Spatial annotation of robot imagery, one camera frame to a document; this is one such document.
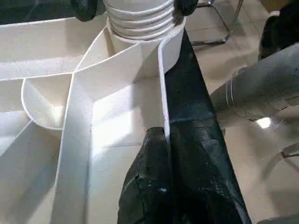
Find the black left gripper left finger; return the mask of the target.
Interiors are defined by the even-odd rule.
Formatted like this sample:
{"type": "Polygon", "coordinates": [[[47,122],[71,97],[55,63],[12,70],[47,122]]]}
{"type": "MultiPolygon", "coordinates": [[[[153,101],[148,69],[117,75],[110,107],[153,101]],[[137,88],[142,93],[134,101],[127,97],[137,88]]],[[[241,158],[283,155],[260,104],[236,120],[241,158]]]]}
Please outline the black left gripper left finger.
{"type": "Polygon", "coordinates": [[[119,198],[119,224],[171,224],[173,186],[162,127],[147,130],[119,198]]]}

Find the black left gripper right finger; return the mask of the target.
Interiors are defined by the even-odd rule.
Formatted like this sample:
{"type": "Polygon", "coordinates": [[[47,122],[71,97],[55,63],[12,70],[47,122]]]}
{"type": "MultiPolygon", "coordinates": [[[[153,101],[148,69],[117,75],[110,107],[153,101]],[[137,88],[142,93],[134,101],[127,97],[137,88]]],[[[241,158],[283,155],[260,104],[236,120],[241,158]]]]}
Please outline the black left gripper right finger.
{"type": "Polygon", "coordinates": [[[232,196],[202,144],[174,127],[171,151],[182,223],[241,223],[232,196]]]}

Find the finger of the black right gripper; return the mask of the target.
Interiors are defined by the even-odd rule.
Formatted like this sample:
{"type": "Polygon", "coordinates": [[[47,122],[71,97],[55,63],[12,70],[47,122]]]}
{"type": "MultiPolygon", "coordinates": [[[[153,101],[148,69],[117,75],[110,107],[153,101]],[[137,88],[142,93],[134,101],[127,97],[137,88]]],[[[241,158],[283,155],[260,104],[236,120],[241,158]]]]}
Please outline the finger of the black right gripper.
{"type": "Polygon", "coordinates": [[[174,12],[172,13],[175,26],[185,16],[191,15],[198,5],[198,0],[174,0],[174,12]]]}
{"type": "Polygon", "coordinates": [[[103,0],[70,0],[70,6],[74,16],[82,22],[91,21],[106,12],[103,0]]]}

